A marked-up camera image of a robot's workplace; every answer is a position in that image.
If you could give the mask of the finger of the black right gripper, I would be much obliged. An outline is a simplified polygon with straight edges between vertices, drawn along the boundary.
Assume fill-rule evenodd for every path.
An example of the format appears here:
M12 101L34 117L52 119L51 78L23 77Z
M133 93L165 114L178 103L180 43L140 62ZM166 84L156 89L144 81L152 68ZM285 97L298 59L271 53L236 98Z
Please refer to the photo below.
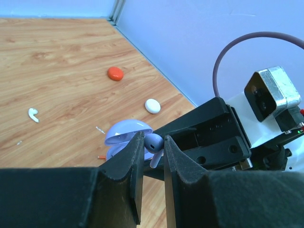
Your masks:
M173 141L185 155L207 170L221 170L251 156L247 142L240 136L207 146L182 138Z
M160 127L154 133L172 139L196 141L198 145L212 145L228 139L223 120L230 114L222 98L216 97Z

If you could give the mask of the lilac earbud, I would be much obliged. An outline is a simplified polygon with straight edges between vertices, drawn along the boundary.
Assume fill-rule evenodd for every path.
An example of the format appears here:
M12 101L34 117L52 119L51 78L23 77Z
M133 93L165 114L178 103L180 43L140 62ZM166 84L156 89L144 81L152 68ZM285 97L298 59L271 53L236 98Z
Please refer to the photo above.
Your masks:
M164 140L160 135L150 133L145 136L144 146L148 152L153 154L150 167L154 169L157 167L161 157L163 156Z

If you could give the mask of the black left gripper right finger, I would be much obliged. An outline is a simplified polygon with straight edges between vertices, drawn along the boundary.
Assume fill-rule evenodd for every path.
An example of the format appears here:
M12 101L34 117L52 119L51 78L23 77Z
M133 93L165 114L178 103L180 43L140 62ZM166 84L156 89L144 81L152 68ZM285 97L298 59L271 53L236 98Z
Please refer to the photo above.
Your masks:
M170 228L301 228L304 175L285 171L208 171L164 140Z

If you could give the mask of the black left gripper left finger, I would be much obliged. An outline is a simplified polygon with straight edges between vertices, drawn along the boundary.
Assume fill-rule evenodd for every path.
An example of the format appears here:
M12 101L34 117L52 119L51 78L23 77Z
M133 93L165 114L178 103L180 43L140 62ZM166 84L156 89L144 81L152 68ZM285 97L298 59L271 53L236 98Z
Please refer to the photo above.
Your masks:
M134 228L141 222L144 133L99 167L0 171L3 228Z

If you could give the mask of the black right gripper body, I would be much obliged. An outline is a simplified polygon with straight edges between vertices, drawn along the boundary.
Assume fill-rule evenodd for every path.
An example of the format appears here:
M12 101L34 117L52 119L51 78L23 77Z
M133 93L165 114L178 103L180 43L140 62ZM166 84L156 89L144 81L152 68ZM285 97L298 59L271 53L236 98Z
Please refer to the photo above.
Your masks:
M213 98L183 116L190 131L180 149L208 170L223 169L251 157L250 142L235 109Z

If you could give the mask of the lilac earbud charging case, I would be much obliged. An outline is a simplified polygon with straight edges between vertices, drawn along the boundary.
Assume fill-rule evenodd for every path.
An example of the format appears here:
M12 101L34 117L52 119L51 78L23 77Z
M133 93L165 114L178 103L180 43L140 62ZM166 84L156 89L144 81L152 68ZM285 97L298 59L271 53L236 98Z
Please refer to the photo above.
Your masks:
M135 119L127 119L114 124L105 135L104 144L109 147L105 160L108 161L120 152L140 131L147 135L152 133L153 129L148 124Z

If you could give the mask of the white earbud charging case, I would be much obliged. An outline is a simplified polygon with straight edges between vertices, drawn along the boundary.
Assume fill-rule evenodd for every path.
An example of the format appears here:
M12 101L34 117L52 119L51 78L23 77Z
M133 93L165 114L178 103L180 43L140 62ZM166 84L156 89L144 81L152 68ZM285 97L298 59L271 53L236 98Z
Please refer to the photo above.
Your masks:
M146 100L144 106L145 109L151 114L157 114L161 110L160 103L157 100L151 98Z

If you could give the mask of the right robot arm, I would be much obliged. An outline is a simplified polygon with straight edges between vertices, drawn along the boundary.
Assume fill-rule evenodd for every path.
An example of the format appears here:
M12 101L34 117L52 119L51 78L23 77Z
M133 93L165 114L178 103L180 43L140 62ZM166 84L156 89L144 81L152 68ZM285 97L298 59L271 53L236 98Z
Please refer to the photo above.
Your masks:
M178 148L206 170L223 170L240 164L242 170L248 162L249 169L283 170L292 154L284 148L302 133L292 130L280 134L254 147L250 133L257 135L257 127L245 130L234 107L215 97L180 118L146 134L145 148L153 154L144 164L144 175L164 180L164 137L169 135Z

